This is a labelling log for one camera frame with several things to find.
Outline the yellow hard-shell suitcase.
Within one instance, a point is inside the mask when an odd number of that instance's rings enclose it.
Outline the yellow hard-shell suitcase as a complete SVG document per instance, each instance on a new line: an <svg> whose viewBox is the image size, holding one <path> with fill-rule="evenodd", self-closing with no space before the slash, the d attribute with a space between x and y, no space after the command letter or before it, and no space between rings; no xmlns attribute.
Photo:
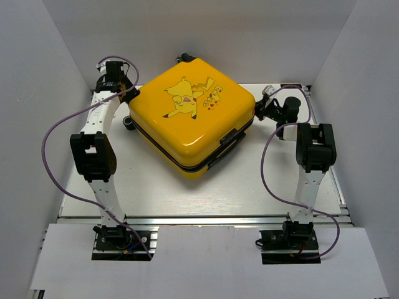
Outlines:
<svg viewBox="0 0 399 299"><path fill-rule="evenodd" d="M187 53L139 89L128 104L133 125L184 177L218 164L246 136L255 99L210 64Z"/></svg>

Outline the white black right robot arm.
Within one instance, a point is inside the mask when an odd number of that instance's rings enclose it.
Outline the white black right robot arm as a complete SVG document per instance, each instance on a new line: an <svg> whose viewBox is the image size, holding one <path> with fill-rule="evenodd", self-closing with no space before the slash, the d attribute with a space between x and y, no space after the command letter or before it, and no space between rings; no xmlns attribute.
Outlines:
<svg viewBox="0 0 399 299"><path fill-rule="evenodd" d="M312 238L313 212L319 186L337 159L332 125L298 123L300 105L298 98L287 97L284 105L280 106L269 95L263 96L255 105L255 115L259 120L270 118L276 122L276 131L272 136L296 143L299 178L294 200L289 202L272 195L278 201L291 205L280 237L282 243L291 249Z"/></svg>

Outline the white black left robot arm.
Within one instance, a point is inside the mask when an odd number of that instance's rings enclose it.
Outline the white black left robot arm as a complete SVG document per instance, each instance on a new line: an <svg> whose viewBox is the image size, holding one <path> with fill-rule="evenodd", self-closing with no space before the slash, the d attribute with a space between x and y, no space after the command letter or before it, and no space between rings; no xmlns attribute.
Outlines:
<svg viewBox="0 0 399 299"><path fill-rule="evenodd" d="M99 205L102 221L94 231L100 250L126 249L132 243L132 233L123 226L125 213L113 181L117 159L108 139L115 112L137 91L127 78L126 68L126 62L115 60L97 64L100 78L96 82L87 120L80 133L70 137L77 172L88 182Z"/></svg>

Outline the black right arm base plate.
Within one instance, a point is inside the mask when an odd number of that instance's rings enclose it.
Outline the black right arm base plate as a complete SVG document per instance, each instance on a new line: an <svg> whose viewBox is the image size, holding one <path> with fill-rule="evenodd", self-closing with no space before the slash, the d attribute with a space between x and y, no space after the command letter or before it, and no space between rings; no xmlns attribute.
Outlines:
<svg viewBox="0 0 399 299"><path fill-rule="evenodd" d="M300 265L321 263L315 232L308 240L284 240L282 229L260 230L255 245L263 265Z"/></svg>

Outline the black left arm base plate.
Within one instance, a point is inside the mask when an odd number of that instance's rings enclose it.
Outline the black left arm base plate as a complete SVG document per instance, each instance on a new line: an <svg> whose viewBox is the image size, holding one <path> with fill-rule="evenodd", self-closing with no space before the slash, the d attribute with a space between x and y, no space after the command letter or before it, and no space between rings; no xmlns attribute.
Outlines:
<svg viewBox="0 0 399 299"><path fill-rule="evenodd" d="M132 261L149 262L144 246L153 256L156 249L158 233L150 230L138 230L138 237L123 226L100 227L94 226L93 261Z"/></svg>

